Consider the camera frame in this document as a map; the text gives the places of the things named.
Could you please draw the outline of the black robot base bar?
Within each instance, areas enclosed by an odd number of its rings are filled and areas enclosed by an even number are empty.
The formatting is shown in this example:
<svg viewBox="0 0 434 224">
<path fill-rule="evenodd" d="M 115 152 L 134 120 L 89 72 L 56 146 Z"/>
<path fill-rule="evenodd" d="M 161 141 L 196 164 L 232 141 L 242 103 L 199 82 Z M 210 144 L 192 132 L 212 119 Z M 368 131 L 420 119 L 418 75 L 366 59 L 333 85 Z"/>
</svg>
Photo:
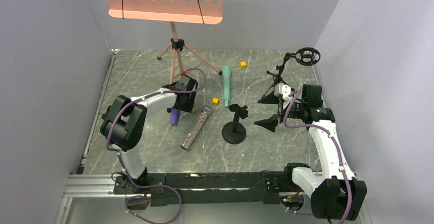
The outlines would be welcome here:
<svg viewBox="0 0 434 224">
<path fill-rule="evenodd" d="M 279 204 L 299 187 L 286 171 L 220 173 L 149 173 L 142 188 L 126 176 L 114 178 L 115 195 L 148 195 L 152 207 L 183 204 Z"/>
</svg>

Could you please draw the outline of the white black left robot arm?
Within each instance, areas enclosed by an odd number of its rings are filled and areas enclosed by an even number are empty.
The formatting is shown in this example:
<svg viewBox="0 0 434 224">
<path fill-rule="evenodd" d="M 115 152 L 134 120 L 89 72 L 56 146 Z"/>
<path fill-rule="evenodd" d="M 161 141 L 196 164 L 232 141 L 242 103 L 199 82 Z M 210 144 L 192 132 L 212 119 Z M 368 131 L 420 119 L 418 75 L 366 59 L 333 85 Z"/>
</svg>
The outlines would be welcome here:
<svg viewBox="0 0 434 224">
<path fill-rule="evenodd" d="M 100 133 L 106 138 L 106 148 L 118 155 L 123 175 L 134 184 L 148 185 L 147 168 L 137 148 L 146 117 L 165 109 L 191 112 L 198 89 L 198 82 L 184 75 L 141 97 L 120 95 L 102 115 Z"/>
</svg>

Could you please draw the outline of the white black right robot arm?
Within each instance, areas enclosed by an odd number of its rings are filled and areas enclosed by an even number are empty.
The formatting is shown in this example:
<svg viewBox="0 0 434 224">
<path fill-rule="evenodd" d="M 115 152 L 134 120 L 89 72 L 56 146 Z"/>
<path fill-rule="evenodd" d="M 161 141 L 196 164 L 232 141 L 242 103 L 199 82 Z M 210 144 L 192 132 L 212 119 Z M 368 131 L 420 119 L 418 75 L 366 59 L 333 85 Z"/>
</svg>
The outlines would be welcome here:
<svg viewBox="0 0 434 224">
<path fill-rule="evenodd" d="M 277 113 L 255 122 L 274 132 L 278 124 L 286 128 L 305 128 L 311 136 L 322 169 L 317 175 L 309 165 L 288 163 L 279 183 L 297 186 L 310 199 L 311 215 L 339 223 L 358 217 L 367 194 L 364 181 L 358 180 L 341 149 L 333 111 L 323 105 L 322 87 L 305 84 L 295 90 L 284 83 L 258 100 L 259 104 L 276 104 Z"/>
</svg>

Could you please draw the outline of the purple microphone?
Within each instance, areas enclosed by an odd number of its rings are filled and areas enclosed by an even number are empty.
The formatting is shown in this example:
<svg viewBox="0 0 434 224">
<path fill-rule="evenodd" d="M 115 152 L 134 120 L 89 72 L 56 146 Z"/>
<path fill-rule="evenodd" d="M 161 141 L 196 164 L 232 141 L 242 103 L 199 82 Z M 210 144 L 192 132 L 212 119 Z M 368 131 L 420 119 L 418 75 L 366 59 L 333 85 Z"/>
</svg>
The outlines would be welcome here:
<svg viewBox="0 0 434 224">
<path fill-rule="evenodd" d="M 180 111 L 176 108 L 172 108 L 170 112 L 170 125 L 177 126 L 180 118 Z"/>
</svg>

